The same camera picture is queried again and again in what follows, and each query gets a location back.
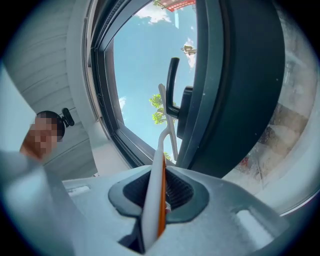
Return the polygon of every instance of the dark gray surface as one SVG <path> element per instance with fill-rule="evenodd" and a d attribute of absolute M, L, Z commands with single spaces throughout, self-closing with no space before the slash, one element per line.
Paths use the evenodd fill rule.
<path fill-rule="evenodd" d="M 285 70 L 284 36 L 273 3 L 220 2 L 224 46 L 219 89 L 212 111 L 199 110 L 196 122 L 205 132 L 193 133 L 193 137 L 201 137 L 200 143 L 189 145 L 196 153 L 186 154 L 189 164 L 183 164 L 184 168 L 218 178 L 248 154 L 266 129 L 279 99 Z M 207 10 L 212 12 L 213 1 L 208 1 Z M 208 71 L 215 69 L 216 62 L 209 57 Z M 214 88 L 211 74 L 206 74 L 205 83 Z M 211 95 L 212 92 L 205 93 L 205 97 Z M 208 114 L 209 121 L 203 121 L 201 117 Z"/>

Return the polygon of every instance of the black window handle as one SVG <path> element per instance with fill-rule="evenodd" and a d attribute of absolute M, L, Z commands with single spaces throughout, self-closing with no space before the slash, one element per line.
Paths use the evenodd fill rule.
<path fill-rule="evenodd" d="M 179 58 L 174 57 L 171 58 L 169 71 L 168 71 L 168 78 L 166 80 L 166 99 L 165 99 L 165 109 L 166 113 L 173 118 L 178 119 L 180 108 L 174 105 L 174 86 L 175 86 L 175 79 L 179 64 Z"/>

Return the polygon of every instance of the window frame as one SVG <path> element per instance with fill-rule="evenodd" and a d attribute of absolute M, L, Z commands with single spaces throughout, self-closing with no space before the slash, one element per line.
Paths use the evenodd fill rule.
<path fill-rule="evenodd" d="M 91 67 L 104 125 L 112 141 L 132 168 L 151 165 L 156 152 L 123 123 L 114 67 L 114 36 L 150 0 L 107 1 L 101 8 L 93 31 Z M 166 161 L 169 166 L 175 164 Z"/>

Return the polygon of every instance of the person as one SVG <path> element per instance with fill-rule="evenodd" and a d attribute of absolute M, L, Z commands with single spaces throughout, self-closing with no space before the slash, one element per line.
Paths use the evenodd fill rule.
<path fill-rule="evenodd" d="M 57 142 L 60 142 L 65 134 L 65 125 L 62 118 L 55 112 L 42 111 L 36 115 L 24 138 L 20 152 L 25 156 L 38 161 L 48 156 Z"/>

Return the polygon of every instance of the blue sky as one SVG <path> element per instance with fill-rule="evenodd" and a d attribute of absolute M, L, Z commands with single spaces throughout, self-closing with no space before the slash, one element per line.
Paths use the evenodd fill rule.
<path fill-rule="evenodd" d="M 184 45 L 197 48 L 197 19 L 191 6 L 175 12 L 148 4 L 127 21 L 114 38 L 114 70 L 124 124 L 156 149 L 166 124 L 155 124 L 157 110 L 149 99 L 166 85 L 172 57 L 180 58 L 173 100 L 179 106 L 186 86 L 192 86 L 196 56 L 184 54 Z M 181 140 L 177 138 L 178 149 Z M 172 155 L 169 136 L 164 151 Z"/>

